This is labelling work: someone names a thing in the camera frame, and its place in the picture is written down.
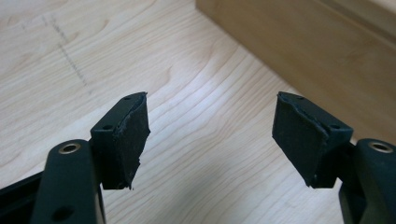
wooden board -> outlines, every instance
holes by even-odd
[[[192,0],[0,1],[0,188],[49,150],[90,138],[122,96],[148,92],[151,135],[107,223],[341,223],[271,137],[295,89]]]
[[[363,9],[374,6],[365,18],[351,10],[360,2],[198,0],[197,6],[290,85],[352,126],[356,138],[395,144],[396,16],[364,2]]]

